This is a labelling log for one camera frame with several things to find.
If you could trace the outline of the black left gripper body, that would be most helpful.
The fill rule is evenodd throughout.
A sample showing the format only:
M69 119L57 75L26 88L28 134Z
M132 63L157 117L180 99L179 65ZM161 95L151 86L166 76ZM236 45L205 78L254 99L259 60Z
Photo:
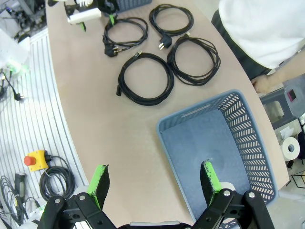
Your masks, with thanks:
M98 9L106 14L115 14L120 10L116 0L98 0Z

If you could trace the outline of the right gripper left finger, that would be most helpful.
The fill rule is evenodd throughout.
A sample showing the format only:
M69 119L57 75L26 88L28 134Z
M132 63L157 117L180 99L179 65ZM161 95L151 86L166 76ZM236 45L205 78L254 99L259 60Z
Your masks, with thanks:
M77 222L87 222L92 229L111 229L112 222L102 211L109 187L108 166L97 166L86 192L69 199L62 196L49 198L38 228L72 229Z

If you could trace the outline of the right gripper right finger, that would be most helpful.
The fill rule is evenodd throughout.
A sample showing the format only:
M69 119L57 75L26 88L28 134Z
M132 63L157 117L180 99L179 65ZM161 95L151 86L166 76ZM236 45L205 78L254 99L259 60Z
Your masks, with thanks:
M195 229L218 229L225 219L237 221L241 229L273 229L274 225L261 194L255 190L243 195L222 188L209 161L203 161L200 181L207 209L194 223Z

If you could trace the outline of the person's left hand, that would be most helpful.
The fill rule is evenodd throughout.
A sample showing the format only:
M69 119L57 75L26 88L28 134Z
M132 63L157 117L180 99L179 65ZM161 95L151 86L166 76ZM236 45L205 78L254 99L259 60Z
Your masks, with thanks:
M251 83L257 93L266 94L270 91L270 82L267 75L260 75L251 80Z

